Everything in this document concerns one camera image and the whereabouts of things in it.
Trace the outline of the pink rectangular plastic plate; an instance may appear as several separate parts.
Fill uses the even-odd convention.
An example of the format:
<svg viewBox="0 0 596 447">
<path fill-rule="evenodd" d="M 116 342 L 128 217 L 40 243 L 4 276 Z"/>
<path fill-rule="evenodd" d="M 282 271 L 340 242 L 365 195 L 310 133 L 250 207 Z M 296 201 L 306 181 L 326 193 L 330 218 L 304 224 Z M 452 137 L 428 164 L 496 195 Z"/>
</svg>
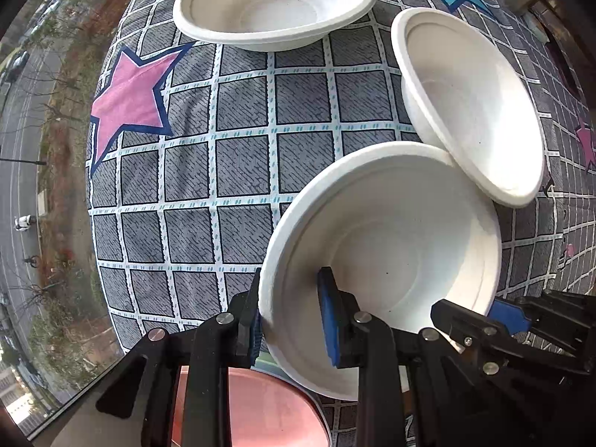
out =
<svg viewBox="0 0 596 447">
<path fill-rule="evenodd" d="M 287 380 L 254 369 L 228 371 L 234 446 L 328 446 L 320 407 Z"/>
</svg>

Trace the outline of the white paper bowl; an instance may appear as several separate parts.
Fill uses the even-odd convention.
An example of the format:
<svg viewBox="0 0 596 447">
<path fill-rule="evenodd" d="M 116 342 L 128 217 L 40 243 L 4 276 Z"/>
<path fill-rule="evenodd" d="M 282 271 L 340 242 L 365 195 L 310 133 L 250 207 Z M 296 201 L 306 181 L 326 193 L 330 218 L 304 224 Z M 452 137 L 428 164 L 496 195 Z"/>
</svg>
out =
<svg viewBox="0 0 596 447">
<path fill-rule="evenodd" d="M 362 310 L 396 329 L 428 327 L 439 300 L 483 315 L 499 282 L 496 211 L 446 151 L 407 141 L 344 156 L 293 199 L 261 269 L 268 348 L 301 386 L 354 400 L 356 369 L 335 368 L 325 348 L 316 286 L 325 266 Z"/>
<path fill-rule="evenodd" d="M 493 201 L 527 206 L 545 169 L 540 121 L 507 58 L 463 20 L 409 8 L 393 20 L 401 94 L 421 140 L 446 150 Z"/>
<path fill-rule="evenodd" d="M 246 51 L 291 51 L 356 22 L 376 0 L 175 0 L 178 30 Z"/>
</svg>

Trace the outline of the grey checkered star tablecloth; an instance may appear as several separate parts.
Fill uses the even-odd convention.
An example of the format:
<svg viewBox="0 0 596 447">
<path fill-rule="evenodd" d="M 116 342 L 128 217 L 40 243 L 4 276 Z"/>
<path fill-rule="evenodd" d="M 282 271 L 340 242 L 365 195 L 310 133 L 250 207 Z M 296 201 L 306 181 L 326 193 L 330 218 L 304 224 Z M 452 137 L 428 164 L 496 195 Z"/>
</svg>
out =
<svg viewBox="0 0 596 447">
<path fill-rule="evenodd" d="M 175 0 L 131 0 L 103 64 L 152 58 L 185 44 L 164 82 L 167 135 L 122 130 L 88 148 L 88 208 L 101 286 L 121 348 L 149 329 L 198 326 L 251 284 L 294 196 L 333 161 L 365 146 L 412 140 L 390 24 L 411 6 L 377 0 L 355 24 L 307 47 L 252 53 L 191 41 L 175 27 Z M 502 298 L 544 289 L 595 291 L 593 132 L 545 46 L 497 0 L 457 16 L 511 63 L 542 121 L 546 176 L 521 210 L 499 207 Z"/>
</svg>

